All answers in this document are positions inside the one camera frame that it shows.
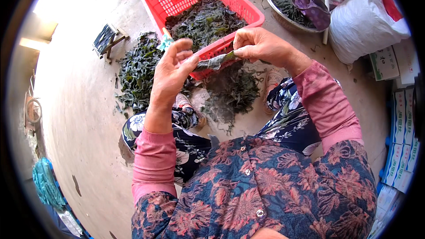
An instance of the seaweed sheet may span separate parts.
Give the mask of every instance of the seaweed sheet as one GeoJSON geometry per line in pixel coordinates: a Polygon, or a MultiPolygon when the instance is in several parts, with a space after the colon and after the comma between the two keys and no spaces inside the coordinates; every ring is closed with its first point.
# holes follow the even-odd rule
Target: seaweed sheet
{"type": "Polygon", "coordinates": [[[244,19],[239,19],[220,0],[199,0],[182,13],[167,17],[165,22],[173,39],[192,39],[193,52],[246,25],[244,19]]]}
{"type": "MultiPolygon", "coordinates": [[[[149,106],[155,67],[164,53],[156,48],[159,44],[160,41],[155,33],[143,33],[140,36],[139,43],[117,61],[121,64],[118,76],[123,92],[117,98],[121,103],[124,103],[122,110],[130,106],[133,113],[137,114],[146,110],[149,106]]],[[[186,96],[190,96],[190,90],[194,88],[189,78],[181,91],[186,96]]]]}
{"type": "Polygon", "coordinates": [[[254,71],[242,68],[244,62],[235,62],[207,79],[206,89],[210,97],[201,111],[215,122],[230,123],[228,134],[235,122],[235,114],[251,111],[252,103],[260,96],[257,86],[260,80],[254,77],[254,71]]]}
{"type": "Polygon", "coordinates": [[[315,29],[314,24],[305,17],[301,11],[294,6],[291,0],[272,0],[274,5],[280,10],[281,13],[286,15],[289,19],[296,23],[311,29],[315,29]]]}
{"type": "Polygon", "coordinates": [[[203,71],[206,69],[219,70],[221,65],[229,60],[237,59],[233,51],[228,54],[222,54],[207,60],[201,60],[198,62],[198,66],[195,68],[196,71],[203,71]]]}

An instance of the pink sleeve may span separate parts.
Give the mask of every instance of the pink sleeve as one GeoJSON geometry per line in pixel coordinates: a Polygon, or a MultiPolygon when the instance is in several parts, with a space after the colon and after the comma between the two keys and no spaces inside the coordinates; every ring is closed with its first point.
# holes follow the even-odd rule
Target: pink sleeve
{"type": "Polygon", "coordinates": [[[359,120],[326,67],[313,60],[313,64],[293,81],[322,138],[325,154],[339,141],[354,140],[364,144],[359,120]]]}
{"type": "Polygon", "coordinates": [[[174,186],[176,142],[173,132],[155,134],[143,130],[135,142],[137,149],[131,185],[134,204],[141,196],[152,191],[165,191],[177,197],[174,186]]]}

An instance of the shoe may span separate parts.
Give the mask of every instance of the shoe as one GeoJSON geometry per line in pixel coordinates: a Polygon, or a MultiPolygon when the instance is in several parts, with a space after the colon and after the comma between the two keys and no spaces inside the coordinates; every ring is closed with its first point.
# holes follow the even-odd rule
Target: shoe
{"type": "Polygon", "coordinates": [[[265,93],[263,98],[264,112],[266,114],[273,113],[273,110],[267,106],[267,102],[266,102],[267,96],[270,91],[272,91],[274,88],[276,88],[280,84],[283,78],[284,77],[282,77],[282,75],[279,74],[279,71],[275,68],[272,68],[267,73],[266,81],[265,81],[266,87],[265,87],[265,93]]]}
{"type": "MultiPolygon", "coordinates": [[[[174,103],[173,107],[177,107],[177,108],[190,107],[192,109],[195,109],[190,103],[189,99],[181,93],[177,94],[176,102],[174,103]]],[[[195,112],[196,112],[196,115],[198,116],[198,124],[195,127],[197,129],[201,129],[207,123],[207,117],[200,111],[195,110],[195,112]]]]}

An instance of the floral pants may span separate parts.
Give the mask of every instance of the floral pants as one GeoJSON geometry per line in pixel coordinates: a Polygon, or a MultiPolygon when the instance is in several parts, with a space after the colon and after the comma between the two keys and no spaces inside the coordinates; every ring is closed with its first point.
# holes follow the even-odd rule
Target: floral pants
{"type": "MultiPolygon", "coordinates": [[[[133,153],[137,148],[135,139],[143,129],[145,116],[146,111],[135,114],[122,128],[122,138],[133,153]]],[[[210,151],[211,141],[188,130],[198,124],[198,115],[193,108],[173,108],[171,121],[177,149],[174,182],[183,185],[193,176],[199,163],[210,151]]]]}
{"type": "MultiPolygon", "coordinates": [[[[284,78],[269,92],[267,105],[270,109],[278,111],[255,136],[273,139],[305,156],[310,156],[320,145],[321,138],[310,115],[301,104],[301,97],[292,78],[284,78]]],[[[122,128],[122,137],[133,152],[137,147],[135,139],[141,133],[145,116],[146,111],[132,116],[122,128]]],[[[174,180],[177,184],[183,185],[193,176],[199,163],[206,157],[211,148],[211,141],[188,130],[198,124],[198,116],[194,109],[174,108],[171,119],[177,148],[174,180]]]]}

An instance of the small wooden stool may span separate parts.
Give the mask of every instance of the small wooden stool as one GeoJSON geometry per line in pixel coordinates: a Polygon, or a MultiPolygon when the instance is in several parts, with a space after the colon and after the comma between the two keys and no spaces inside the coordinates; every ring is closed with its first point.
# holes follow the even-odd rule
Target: small wooden stool
{"type": "Polygon", "coordinates": [[[112,60],[109,59],[110,50],[124,39],[128,40],[130,36],[123,29],[115,28],[112,24],[106,24],[93,42],[93,48],[99,59],[102,59],[103,55],[106,54],[105,61],[111,64],[112,60]]]}

